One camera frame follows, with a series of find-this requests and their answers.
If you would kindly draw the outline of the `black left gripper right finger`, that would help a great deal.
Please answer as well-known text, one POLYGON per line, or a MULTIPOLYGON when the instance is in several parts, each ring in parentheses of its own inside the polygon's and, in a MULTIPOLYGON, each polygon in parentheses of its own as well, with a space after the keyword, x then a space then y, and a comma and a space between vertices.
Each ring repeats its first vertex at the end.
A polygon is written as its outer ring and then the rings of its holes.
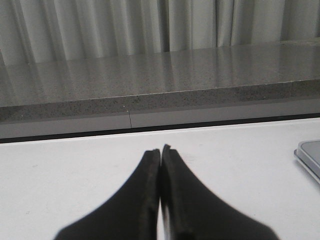
POLYGON ((212 193, 177 150, 165 145, 161 160, 161 207, 170 240, 276 240, 268 226, 212 193))

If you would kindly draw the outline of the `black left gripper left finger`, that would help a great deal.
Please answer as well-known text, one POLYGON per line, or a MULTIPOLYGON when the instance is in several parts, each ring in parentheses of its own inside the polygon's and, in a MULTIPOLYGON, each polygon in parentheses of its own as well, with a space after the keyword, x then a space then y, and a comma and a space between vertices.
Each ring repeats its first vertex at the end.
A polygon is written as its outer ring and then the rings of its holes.
POLYGON ((159 210, 160 151, 144 152, 122 187, 104 204, 63 228, 58 240, 155 240, 159 210))

